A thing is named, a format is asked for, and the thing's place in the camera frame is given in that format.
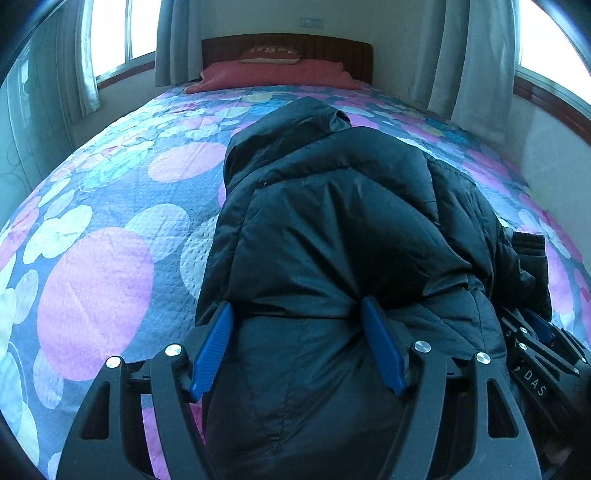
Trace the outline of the black quilted puffer jacket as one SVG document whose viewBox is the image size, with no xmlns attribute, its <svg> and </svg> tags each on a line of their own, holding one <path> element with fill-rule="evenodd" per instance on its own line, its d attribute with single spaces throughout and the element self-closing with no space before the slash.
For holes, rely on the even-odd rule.
<svg viewBox="0 0 591 480">
<path fill-rule="evenodd" d="M 418 339 L 504 360 L 500 308 L 551 314 L 545 267 L 519 257 L 472 179 L 302 98 L 233 136 L 195 319 L 236 325 L 202 403 L 223 479 L 373 479 L 397 434 L 363 334 L 374 297 Z"/>
</svg>

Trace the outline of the colourful circle-pattern bedspread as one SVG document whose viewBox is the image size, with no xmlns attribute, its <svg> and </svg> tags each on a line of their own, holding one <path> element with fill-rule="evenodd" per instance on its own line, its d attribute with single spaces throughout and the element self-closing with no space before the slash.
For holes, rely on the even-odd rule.
<svg viewBox="0 0 591 480">
<path fill-rule="evenodd" d="M 377 89 L 171 89 L 74 151 L 2 222 L 1 412 L 45 478 L 103 361 L 191 328 L 225 198 L 230 137 L 314 97 L 470 175 L 501 223 L 546 239 L 553 322 L 590 339 L 590 273 L 517 170 L 467 132 Z"/>
</svg>

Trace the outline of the right window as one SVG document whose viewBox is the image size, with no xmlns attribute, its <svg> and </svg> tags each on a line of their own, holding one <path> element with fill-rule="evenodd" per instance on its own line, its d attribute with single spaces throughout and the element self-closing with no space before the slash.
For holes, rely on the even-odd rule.
<svg viewBox="0 0 591 480">
<path fill-rule="evenodd" d="M 541 1 L 518 3 L 513 92 L 590 141 L 590 69 Z"/>
</svg>

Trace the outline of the window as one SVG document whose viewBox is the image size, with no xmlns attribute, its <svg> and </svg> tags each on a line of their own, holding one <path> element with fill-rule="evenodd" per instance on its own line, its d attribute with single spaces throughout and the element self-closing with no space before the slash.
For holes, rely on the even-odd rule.
<svg viewBox="0 0 591 480">
<path fill-rule="evenodd" d="M 92 2 L 90 44 L 97 84 L 155 60 L 158 0 Z"/>
<path fill-rule="evenodd" d="M 513 92 L 590 141 L 590 69 L 541 1 L 518 3 Z"/>
</svg>

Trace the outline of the white glass wardrobe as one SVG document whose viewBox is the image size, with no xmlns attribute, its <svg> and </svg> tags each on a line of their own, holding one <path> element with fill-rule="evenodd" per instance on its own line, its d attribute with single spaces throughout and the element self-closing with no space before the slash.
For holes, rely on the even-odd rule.
<svg viewBox="0 0 591 480">
<path fill-rule="evenodd" d="M 59 11 L 32 34 L 1 85 L 1 221 L 73 151 L 58 88 Z"/>
</svg>

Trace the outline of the red pillow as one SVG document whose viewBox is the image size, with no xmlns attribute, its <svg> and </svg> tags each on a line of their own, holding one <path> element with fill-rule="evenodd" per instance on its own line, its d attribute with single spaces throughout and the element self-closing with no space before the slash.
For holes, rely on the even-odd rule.
<svg viewBox="0 0 591 480">
<path fill-rule="evenodd" d="M 184 88 L 186 94 L 223 89 L 308 85 L 360 90 L 362 83 L 346 72 L 341 62 L 304 59 L 294 64 L 217 62 L 201 72 L 201 81 Z"/>
</svg>

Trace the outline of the small embroidered cushion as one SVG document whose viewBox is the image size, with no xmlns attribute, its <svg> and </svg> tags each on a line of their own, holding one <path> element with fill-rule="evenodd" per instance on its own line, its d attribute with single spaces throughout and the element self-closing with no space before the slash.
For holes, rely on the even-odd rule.
<svg viewBox="0 0 591 480">
<path fill-rule="evenodd" d="M 297 49 L 280 45 L 263 45 L 246 49 L 239 61 L 247 64 L 294 65 L 301 60 Z"/>
</svg>

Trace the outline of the grey curtain beside headboard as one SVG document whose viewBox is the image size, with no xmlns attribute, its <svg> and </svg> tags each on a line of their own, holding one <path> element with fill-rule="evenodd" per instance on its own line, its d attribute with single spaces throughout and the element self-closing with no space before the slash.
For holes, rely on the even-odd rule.
<svg viewBox="0 0 591 480">
<path fill-rule="evenodd" d="M 200 78 L 202 70 L 201 2 L 162 0 L 154 63 L 156 87 L 176 86 Z"/>
</svg>

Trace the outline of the left window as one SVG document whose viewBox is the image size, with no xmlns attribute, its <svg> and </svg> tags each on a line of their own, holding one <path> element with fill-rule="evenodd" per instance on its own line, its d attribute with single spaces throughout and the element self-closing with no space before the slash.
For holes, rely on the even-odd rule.
<svg viewBox="0 0 591 480">
<path fill-rule="evenodd" d="M 158 0 L 92 2 L 90 44 L 97 84 L 155 60 Z"/>
</svg>

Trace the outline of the grey curtain left of window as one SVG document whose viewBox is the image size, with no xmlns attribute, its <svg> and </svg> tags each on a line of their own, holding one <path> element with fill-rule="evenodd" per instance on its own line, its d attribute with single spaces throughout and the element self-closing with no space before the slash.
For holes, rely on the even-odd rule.
<svg viewBox="0 0 591 480">
<path fill-rule="evenodd" d="M 57 83 L 67 120 L 76 123 L 100 107 L 92 66 L 92 1 L 65 1 L 59 8 Z"/>
</svg>

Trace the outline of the grey curtain right wall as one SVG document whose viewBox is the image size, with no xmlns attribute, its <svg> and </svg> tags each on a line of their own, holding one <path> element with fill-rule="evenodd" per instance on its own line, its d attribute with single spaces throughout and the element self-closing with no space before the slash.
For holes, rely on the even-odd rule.
<svg viewBox="0 0 591 480">
<path fill-rule="evenodd" d="M 409 95 L 488 144 L 505 143 L 517 67 L 518 3 L 428 1 Z"/>
</svg>

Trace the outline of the white wall socket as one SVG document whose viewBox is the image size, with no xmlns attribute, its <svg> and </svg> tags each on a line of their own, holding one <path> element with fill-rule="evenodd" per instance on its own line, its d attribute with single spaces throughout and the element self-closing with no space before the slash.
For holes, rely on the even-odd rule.
<svg viewBox="0 0 591 480">
<path fill-rule="evenodd" d="M 314 18 L 314 17 L 301 17 L 300 27 L 301 28 L 322 29 L 322 27 L 324 27 L 324 19 L 323 18 Z"/>
</svg>

